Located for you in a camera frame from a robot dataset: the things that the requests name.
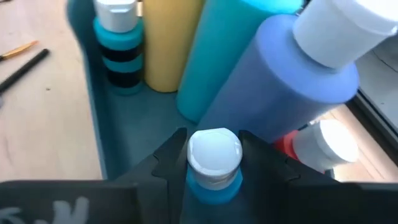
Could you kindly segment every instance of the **bottle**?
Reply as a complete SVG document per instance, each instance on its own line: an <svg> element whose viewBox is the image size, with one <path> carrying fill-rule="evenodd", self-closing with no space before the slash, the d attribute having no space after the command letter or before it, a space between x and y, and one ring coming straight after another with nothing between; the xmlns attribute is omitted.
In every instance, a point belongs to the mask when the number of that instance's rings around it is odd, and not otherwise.
<svg viewBox="0 0 398 224"><path fill-rule="evenodd" d="M314 0L300 17L268 18L198 129L245 129L272 143L347 102L359 87L354 60L396 33L394 16L358 1Z"/></svg>
<svg viewBox="0 0 398 224"><path fill-rule="evenodd" d="M137 16L136 0L96 0L94 31L101 48L106 76L121 95L137 93L141 87L144 25Z"/></svg>
<svg viewBox="0 0 398 224"><path fill-rule="evenodd" d="M204 204L219 205L239 192L242 145L226 128L195 132L188 142L187 184Z"/></svg>
<svg viewBox="0 0 398 224"><path fill-rule="evenodd" d="M321 120L293 131L275 143L276 148L303 164L324 173L358 160L359 149L350 131L339 121Z"/></svg>
<svg viewBox="0 0 398 224"><path fill-rule="evenodd" d="M207 0L177 94L177 108L199 122L259 25L293 14L303 0Z"/></svg>
<svg viewBox="0 0 398 224"><path fill-rule="evenodd" d="M204 0L145 0L145 81L155 91L177 91Z"/></svg>

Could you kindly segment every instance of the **white cap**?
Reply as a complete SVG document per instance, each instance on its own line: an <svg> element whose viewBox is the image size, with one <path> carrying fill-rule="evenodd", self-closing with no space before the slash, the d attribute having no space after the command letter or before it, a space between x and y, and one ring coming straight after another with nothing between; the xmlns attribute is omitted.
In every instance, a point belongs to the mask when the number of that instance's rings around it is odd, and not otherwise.
<svg viewBox="0 0 398 224"><path fill-rule="evenodd" d="M110 32L124 33L138 23L137 0L95 0L101 25Z"/></svg>
<svg viewBox="0 0 398 224"><path fill-rule="evenodd" d="M359 156L355 138L334 119L322 120L298 132L293 148L300 162L319 172L355 162Z"/></svg>
<svg viewBox="0 0 398 224"><path fill-rule="evenodd" d="M238 137L226 128L218 128L195 132L188 142L187 157L199 185L221 190L235 179L242 153Z"/></svg>
<svg viewBox="0 0 398 224"><path fill-rule="evenodd" d="M293 33L312 59L342 68L395 35L397 26L397 0L313 0Z"/></svg>

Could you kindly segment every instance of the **teal and black striped bottle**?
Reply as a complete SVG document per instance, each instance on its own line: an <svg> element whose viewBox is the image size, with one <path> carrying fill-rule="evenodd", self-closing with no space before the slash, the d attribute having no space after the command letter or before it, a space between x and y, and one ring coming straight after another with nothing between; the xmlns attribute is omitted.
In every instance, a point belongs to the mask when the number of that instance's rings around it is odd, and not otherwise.
<svg viewBox="0 0 398 224"><path fill-rule="evenodd" d="M96 0L94 31L99 42L106 76L121 95L142 87L142 40L144 25L137 16L136 0Z"/></svg>

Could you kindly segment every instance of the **wooden table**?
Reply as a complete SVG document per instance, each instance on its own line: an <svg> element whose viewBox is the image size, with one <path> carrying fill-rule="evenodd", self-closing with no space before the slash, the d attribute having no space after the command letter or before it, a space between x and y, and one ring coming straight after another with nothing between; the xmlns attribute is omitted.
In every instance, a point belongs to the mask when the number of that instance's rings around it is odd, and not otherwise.
<svg viewBox="0 0 398 224"><path fill-rule="evenodd" d="M40 41L26 54L0 63L0 80L42 48L52 52L3 96L0 181L101 178L80 50L67 24L65 4L0 4L0 52ZM398 168L345 106L322 118L345 123L361 149L357 163L336 169L338 180L398 182Z"/></svg>

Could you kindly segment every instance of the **pencil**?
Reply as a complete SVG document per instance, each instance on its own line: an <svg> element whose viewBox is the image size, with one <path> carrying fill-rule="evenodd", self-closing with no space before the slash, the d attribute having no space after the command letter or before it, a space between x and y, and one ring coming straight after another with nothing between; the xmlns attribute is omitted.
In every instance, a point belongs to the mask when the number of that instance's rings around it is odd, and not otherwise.
<svg viewBox="0 0 398 224"><path fill-rule="evenodd" d="M15 82L17 82L20 78L22 78L29 70L31 70L35 65L41 62L50 51L48 49L42 50L38 53L34 58L29 60L24 66L14 72L10 77L6 78L0 84L0 95L3 94L6 90L8 90Z"/></svg>
<svg viewBox="0 0 398 224"><path fill-rule="evenodd" d="M14 57L16 55L19 55L19 54L25 52L26 50L28 50L29 48L31 48L33 45L35 45L37 43L39 43L39 41L35 40L35 41L32 41L32 42L30 42L28 44L22 45L22 46L14 49L14 50L11 50L11 51L9 51L9 52L7 52L5 54L0 55L0 62L3 61L3 60L10 59L10 58L12 58L12 57Z"/></svg>

